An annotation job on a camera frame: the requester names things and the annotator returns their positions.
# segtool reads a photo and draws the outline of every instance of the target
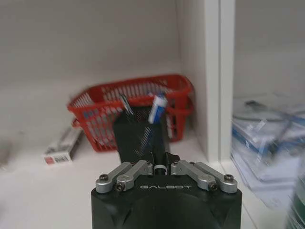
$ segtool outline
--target shelf surface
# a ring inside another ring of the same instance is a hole
[[[49,167],[41,156],[43,150],[21,151],[8,171],[0,172],[0,183],[5,184],[0,193],[0,228],[91,229],[90,191],[100,174],[109,173],[120,164],[118,153],[95,153],[84,138],[71,164]],[[171,152],[187,161],[206,163],[192,131],[183,141],[172,143]],[[209,165],[224,173],[220,163]],[[246,203],[249,195],[244,191]],[[243,206],[241,228],[254,229],[247,210]]]

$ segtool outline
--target red plastic basket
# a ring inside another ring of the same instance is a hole
[[[166,93],[166,121],[171,141],[183,137],[186,116],[193,111],[188,98],[193,90],[189,80],[181,75],[160,75],[136,78],[90,87],[78,94],[67,105],[73,112],[73,126],[81,126],[97,152],[116,149],[112,124],[122,111],[120,94],[128,98],[131,106],[152,105],[152,94]]]

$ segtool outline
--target black mesh pen holder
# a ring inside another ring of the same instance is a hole
[[[150,106],[132,107],[134,117],[123,111],[113,124],[121,162],[147,160],[154,165],[163,161],[165,144],[165,116],[156,124],[148,122]]]

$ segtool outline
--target metal gripper linkage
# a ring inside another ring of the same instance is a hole
[[[202,162],[174,161],[172,175],[188,175],[197,182],[199,188],[216,191],[218,187],[226,193],[237,192],[237,181],[230,174],[222,175]]]
[[[123,162],[112,172],[100,175],[95,182],[95,189],[99,193],[110,192],[115,184],[117,191],[126,191],[133,188],[134,181],[139,175],[152,175],[153,165],[150,162],[140,160],[132,165],[129,162]]]
[[[109,174],[102,174],[96,180],[96,191],[107,193],[114,188],[117,191],[126,191],[133,188],[139,175],[152,175],[153,165],[150,162],[140,160],[132,165],[123,162]],[[199,188],[207,191],[215,191],[220,188],[226,193],[237,192],[237,181],[232,175],[222,175],[202,162],[188,163],[187,161],[174,161],[171,164],[171,175],[188,175],[197,182]]]

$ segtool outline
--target silver screw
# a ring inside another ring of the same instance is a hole
[[[218,189],[218,186],[216,183],[212,182],[208,185],[208,188],[210,191],[215,192]]]
[[[118,183],[115,185],[115,190],[117,190],[118,192],[122,192],[125,188],[125,185],[123,183]]]
[[[226,175],[224,176],[224,180],[225,180],[225,181],[233,181],[233,180],[234,180],[234,177],[233,177],[233,175],[231,175],[231,174],[226,174]]]
[[[108,175],[107,174],[100,175],[100,180],[108,180]]]

